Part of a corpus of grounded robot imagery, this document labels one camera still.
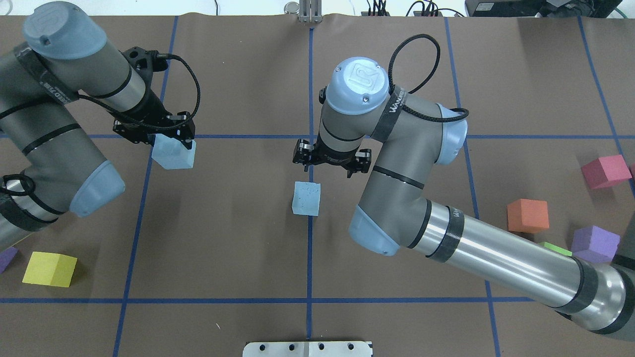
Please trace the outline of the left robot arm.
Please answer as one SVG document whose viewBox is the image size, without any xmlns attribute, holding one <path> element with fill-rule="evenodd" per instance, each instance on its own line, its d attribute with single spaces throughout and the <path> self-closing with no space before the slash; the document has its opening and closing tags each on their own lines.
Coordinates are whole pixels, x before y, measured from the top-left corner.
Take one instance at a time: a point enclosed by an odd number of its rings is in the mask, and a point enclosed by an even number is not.
<svg viewBox="0 0 635 357">
<path fill-rule="evenodd" d="M 1 57 L 1 132 L 30 166 L 1 177 L 1 249 L 52 225 L 66 212 L 86 217 L 125 191 L 111 161 L 66 109 L 87 100 L 113 116 L 113 131 L 134 144 L 157 136 L 193 149 L 192 112 L 173 115 L 151 88 L 176 54 L 121 52 L 80 7 L 42 4 L 27 16 L 25 42 Z"/>
</svg>

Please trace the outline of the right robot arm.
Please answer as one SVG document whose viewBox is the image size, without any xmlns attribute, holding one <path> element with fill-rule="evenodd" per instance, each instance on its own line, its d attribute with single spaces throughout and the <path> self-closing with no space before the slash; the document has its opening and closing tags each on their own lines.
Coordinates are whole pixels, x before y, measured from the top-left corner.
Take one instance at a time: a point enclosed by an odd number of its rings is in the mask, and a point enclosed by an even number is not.
<svg viewBox="0 0 635 357">
<path fill-rule="evenodd" d="M 293 162 L 369 173 L 349 227 L 352 239 L 392 256 L 401 247 L 517 290 L 579 327 L 634 340 L 634 263 L 590 263 L 425 199 L 433 165 L 447 165 L 465 142 L 458 109 L 389 88 L 373 59 L 338 64 L 319 94 L 316 143 L 299 140 Z"/>
</svg>

